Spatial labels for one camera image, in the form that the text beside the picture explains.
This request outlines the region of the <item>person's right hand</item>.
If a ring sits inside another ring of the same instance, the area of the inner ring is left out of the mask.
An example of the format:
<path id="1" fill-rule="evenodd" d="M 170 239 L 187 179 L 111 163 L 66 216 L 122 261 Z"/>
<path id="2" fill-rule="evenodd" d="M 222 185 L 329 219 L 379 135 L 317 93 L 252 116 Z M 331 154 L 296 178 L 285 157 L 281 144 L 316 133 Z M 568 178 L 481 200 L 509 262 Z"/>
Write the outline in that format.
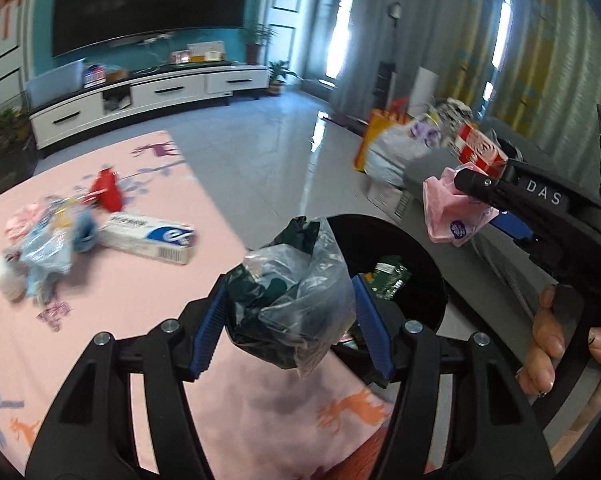
<path id="1" fill-rule="evenodd" d="M 555 384 L 555 368 L 552 361 L 561 359 L 565 352 L 563 329 L 552 311 L 556 294 L 555 285 L 547 285 L 541 291 L 539 310 L 533 323 L 533 339 L 527 349 L 524 365 L 517 372 L 517 381 L 528 396 L 541 398 L 551 391 Z M 601 365 L 601 327 L 589 330 L 587 342 L 591 355 Z M 601 381 L 581 414 L 552 448 L 551 456 L 556 465 L 572 451 L 600 412 Z"/>

